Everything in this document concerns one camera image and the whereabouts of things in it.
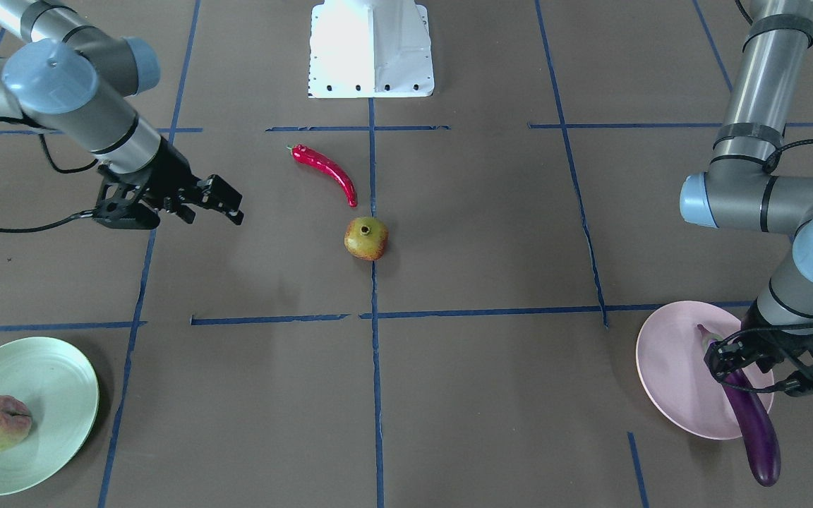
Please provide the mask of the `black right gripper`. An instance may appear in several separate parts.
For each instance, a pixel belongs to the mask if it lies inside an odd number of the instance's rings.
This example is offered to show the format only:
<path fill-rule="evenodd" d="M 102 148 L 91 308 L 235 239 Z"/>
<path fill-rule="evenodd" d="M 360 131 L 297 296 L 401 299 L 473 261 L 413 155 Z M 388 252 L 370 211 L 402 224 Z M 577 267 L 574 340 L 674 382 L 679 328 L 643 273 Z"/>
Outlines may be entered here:
<path fill-rule="evenodd" d="M 220 212 L 236 226 L 244 221 L 240 192 L 216 174 L 194 176 L 187 159 L 164 138 L 140 170 L 118 174 L 101 164 L 97 173 L 102 183 L 93 221 L 110 229 L 155 229 L 161 211 L 191 223 L 194 206 Z"/>

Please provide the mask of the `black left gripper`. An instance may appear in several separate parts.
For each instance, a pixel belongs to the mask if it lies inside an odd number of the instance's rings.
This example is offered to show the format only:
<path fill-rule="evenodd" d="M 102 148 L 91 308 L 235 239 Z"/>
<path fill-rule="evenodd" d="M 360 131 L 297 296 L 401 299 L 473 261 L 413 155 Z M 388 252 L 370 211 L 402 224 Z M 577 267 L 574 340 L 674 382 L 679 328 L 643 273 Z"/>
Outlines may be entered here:
<path fill-rule="evenodd" d="M 749 388 L 735 380 L 736 372 L 755 365 L 762 373 L 787 361 L 793 373 L 764 388 Z M 704 364 L 710 376 L 725 388 L 752 394 L 782 392 L 790 397 L 813 394 L 813 330 L 797 334 L 778 326 L 733 332 L 729 337 L 710 334 L 706 339 Z"/>

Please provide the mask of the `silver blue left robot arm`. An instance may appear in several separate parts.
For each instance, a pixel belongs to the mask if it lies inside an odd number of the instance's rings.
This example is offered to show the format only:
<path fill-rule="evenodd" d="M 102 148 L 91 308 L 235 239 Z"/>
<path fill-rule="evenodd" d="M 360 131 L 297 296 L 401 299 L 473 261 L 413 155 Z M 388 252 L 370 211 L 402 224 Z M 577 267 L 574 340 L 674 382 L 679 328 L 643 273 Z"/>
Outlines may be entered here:
<path fill-rule="evenodd" d="M 749 32 L 709 169 L 680 192 L 684 220 L 710 228 L 749 229 L 793 238 L 790 253 L 749 306 L 739 331 L 709 344 L 713 379 L 755 365 L 763 373 L 787 361 L 794 372 L 769 387 L 813 394 L 813 178 L 779 176 L 788 110 L 813 46 L 813 1 L 752 1 Z"/>

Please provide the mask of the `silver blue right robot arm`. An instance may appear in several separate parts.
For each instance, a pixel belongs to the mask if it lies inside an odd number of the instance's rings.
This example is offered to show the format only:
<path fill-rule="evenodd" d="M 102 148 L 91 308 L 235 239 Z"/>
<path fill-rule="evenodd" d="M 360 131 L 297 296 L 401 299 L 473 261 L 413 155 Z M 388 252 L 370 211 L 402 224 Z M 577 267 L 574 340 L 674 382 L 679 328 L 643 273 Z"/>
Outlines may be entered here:
<path fill-rule="evenodd" d="M 0 122 L 67 135 L 102 176 L 93 209 L 70 221 L 155 229 L 160 212 L 191 223 L 200 207 L 242 223 L 241 194 L 220 176 L 194 176 L 186 157 L 127 101 L 160 81 L 147 42 L 111 37 L 58 1 L 0 1 L 0 26 L 23 41 L 0 57 Z"/>

